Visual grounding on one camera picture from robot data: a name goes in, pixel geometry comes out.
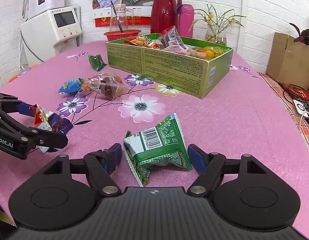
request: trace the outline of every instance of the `checkered cloth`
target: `checkered cloth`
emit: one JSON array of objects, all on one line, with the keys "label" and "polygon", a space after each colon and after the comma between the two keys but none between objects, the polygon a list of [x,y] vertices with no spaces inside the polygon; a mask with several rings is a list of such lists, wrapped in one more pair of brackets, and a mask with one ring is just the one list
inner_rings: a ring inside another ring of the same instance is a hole
[{"label": "checkered cloth", "polygon": [[[299,129],[300,117],[296,114],[296,111],[293,108],[293,105],[284,98],[284,90],[270,76],[263,74],[263,73],[259,73],[259,75],[272,88],[274,93],[280,98],[284,106],[287,108],[287,111],[290,114],[291,118],[293,119],[293,121],[295,122],[295,124],[297,125]],[[285,93],[285,97],[291,102],[293,101],[293,99],[288,95],[288,93]],[[301,120],[301,135],[304,138],[307,144],[307,147],[309,149],[309,125],[304,119]]]}]

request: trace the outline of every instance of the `display screen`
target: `display screen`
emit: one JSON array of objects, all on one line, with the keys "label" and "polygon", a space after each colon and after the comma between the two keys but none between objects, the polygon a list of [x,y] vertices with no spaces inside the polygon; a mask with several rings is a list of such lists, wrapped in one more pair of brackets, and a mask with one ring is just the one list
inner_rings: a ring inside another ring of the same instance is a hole
[{"label": "display screen", "polygon": [[55,14],[54,16],[55,16],[56,24],[58,28],[75,23],[75,19],[74,19],[72,11],[58,13],[58,14]]}]

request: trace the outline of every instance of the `vase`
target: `vase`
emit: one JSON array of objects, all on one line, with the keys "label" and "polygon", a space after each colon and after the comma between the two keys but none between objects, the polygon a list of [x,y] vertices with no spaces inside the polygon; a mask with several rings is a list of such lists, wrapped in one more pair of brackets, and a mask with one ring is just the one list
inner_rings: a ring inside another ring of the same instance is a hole
[{"label": "vase", "polygon": [[207,33],[205,41],[218,43],[227,46],[227,36],[225,27],[219,27],[217,25],[207,25]]}]

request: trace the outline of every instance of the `pink water bottle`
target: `pink water bottle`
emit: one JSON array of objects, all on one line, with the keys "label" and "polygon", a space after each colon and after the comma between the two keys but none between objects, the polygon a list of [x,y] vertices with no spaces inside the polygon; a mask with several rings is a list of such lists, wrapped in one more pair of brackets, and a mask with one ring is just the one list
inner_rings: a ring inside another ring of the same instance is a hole
[{"label": "pink water bottle", "polygon": [[195,10],[190,4],[182,4],[177,8],[179,15],[179,29],[178,33],[181,37],[192,38],[193,29],[189,31],[195,17]]}]

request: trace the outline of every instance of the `yellow flower print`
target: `yellow flower print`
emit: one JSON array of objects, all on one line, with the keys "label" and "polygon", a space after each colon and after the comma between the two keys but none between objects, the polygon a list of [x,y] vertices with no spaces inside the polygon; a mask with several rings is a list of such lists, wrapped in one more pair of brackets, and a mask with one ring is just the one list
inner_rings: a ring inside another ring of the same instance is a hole
[{"label": "yellow flower print", "polygon": [[163,93],[165,96],[172,96],[172,97],[175,97],[177,94],[180,95],[184,94],[184,92],[181,92],[177,89],[162,84],[156,85],[155,90]]}]

